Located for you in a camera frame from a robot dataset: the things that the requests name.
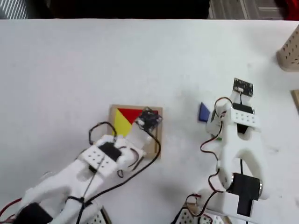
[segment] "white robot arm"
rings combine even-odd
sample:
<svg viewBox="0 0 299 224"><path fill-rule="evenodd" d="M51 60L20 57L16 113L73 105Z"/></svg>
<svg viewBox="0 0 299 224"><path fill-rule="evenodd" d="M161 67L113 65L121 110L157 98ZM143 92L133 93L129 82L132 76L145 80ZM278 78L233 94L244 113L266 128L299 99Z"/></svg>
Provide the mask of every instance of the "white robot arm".
<svg viewBox="0 0 299 224"><path fill-rule="evenodd" d="M261 141L260 123L249 104L253 85L236 79L230 101L210 114L206 129L217 135L222 127L222 150L216 165L219 180L226 192L210 198L207 209L214 214L232 216L252 223L260 223L265 199L270 195L267 162ZM233 172L233 160L245 161L252 176ZM213 190L203 189L197 199L204 206Z"/></svg>
<svg viewBox="0 0 299 224"><path fill-rule="evenodd" d="M86 224L101 209L94 199L103 194L101 185L105 179L120 169L136 169L145 155L143 146L153 137L150 132L161 121L160 115L146 108L125 138L104 135L58 174L27 190L14 223L29 223L24 220L28 218L26 213L38 211L40 217L35 217L36 222L31 220L31 223ZM58 203L51 206L43 203L58 195Z"/></svg>

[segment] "white table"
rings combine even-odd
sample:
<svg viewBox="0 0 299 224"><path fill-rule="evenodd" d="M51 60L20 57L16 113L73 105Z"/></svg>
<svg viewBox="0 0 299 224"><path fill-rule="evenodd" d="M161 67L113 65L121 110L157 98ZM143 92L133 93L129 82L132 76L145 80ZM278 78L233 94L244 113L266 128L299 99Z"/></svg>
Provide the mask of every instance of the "white table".
<svg viewBox="0 0 299 224"><path fill-rule="evenodd" d="M275 53L296 26L0 21L0 206L22 196L44 172L69 164L88 146L88 129L107 119L111 104L156 105L164 108L161 160L101 201L113 224L170 223L215 167L213 156L199 152L208 138L197 123L199 103L211 108L230 95L238 77L254 84L252 104L271 169L270 214L263 223L295 221L299 116L289 90L299 88L299 74L282 71Z"/></svg>

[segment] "black wire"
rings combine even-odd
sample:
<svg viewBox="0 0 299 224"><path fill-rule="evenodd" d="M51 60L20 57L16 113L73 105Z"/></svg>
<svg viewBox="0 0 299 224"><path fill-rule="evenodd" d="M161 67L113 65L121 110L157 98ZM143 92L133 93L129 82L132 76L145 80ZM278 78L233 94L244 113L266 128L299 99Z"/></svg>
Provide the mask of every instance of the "black wire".
<svg viewBox="0 0 299 224"><path fill-rule="evenodd" d="M153 158L153 160L151 162L149 162L147 165L145 165L142 169L140 169L139 171L137 171L136 173L134 173L133 175L131 175L128 179L126 179L124 182L121 182L113 187L110 187L100 193L98 193L97 195L91 197L88 201L86 201L86 203L90 203L91 201L93 201L94 199L98 198L99 196L111 191L111 190L114 190L118 187L121 187L122 185L124 185L125 183L127 183L128 181L130 181L131 179L133 179L135 176L137 176L138 174L140 174L142 171L144 171L147 167L149 167L151 164L153 164L157 158L159 157L160 153L161 153L161 143L160 141L151 133L149 132L146 132L152 139L155 140L155 142L158 144L159 148L158 148L158 152L156 154L156 156Z"/></svg>
<svg viewBox="0 0 299 224"><path fill-rule="evenodd" d="M243 159L240 159L241 174L243 174Z"/></svg>
<svg viewBox="0 0 299 224"><path fill-rule="evenodd" d="M114 141L114 143L116 142L116 139L117 139L117 132L116 132L116 129L115 129L115 127L110 123L110 122L108 122L108 121L104 121L104 122L100 122L100 123L97 123L95 126L93 126L90 130L89 130L89 132L88 132L88 141L89 141L89 144L92 146L93 145L93 141L92 141L92 132L93 132L93 130L95 129L95 128L97 128L97 127L99 127L99 126L101 126L101 125L109 125L111 128L112 128L112 130L114 131L114 139L113 139L113 141Z"/></svg>
<svg viewBox="0 0 299 224"><path fill-rule="evenodd" d="M126 179L124 182L121 182L113 187L110 187L100 193L98 193L97 195L91 197L89 200L87 200L85 203L82 203L82 206L81 206L81 209L80 209L80 212L79 212L79 215L78 215L78 218L77 218L77 222L76 224L79 224L80 223L80 219L82 217L82 214L83 214L83 210L85 209L85 205L87 204L90 204L94 199L98 198L99 196L113 190L113 189L116 189L118 187L121 187L122 185L124 185L125 183L127 183L129 180L133 179L135 176L137 176L138 174L140 174L142 171L144 171L146 168L148 168L151 164L153 164L157 158L159 157L160 153L161 153L161 143L160 141L152 134L152 133L149 133L149 132L146 132L152 139L155 140L155 142L158 144L159 148L158 148L158 152L156 154L156 156L153 158L153 160L151 162L149 162L147 165L145 165L142 169L140 169L139 171L137 171L136 173L134 173L133 175L131 175L128 179Z"/></svg>
<svg viewBox="0 0 299 224"><path fill-rule="evenodd" d="M242 105L242 92L240 92L240 104Z"/></svg>
<svg viewBox="0 0 299 224"><path fill-rule="evenodd" d="M116 173L117 173L117 175L118 175L119 178L123 178L124 177L122 169L118 170Z"/></svg>

